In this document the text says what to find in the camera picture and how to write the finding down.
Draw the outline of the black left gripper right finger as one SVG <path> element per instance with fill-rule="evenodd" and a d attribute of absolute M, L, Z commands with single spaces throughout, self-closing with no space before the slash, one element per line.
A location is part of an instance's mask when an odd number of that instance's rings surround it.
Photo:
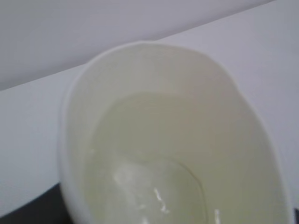
<path fill-rule="evenodd" d="M 295 219 L 295 224 L 299 224 L 299 210 L 294 209 L 294 219 Z"/>

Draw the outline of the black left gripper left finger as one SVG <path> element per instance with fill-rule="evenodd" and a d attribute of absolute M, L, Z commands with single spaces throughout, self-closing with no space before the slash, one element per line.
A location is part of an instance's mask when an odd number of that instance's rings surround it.
<path fill-rule="evenodd" d="M 69 224 L 70 216 L 57 184 L 26 205 L 2 216 L 2 224 Z"/>

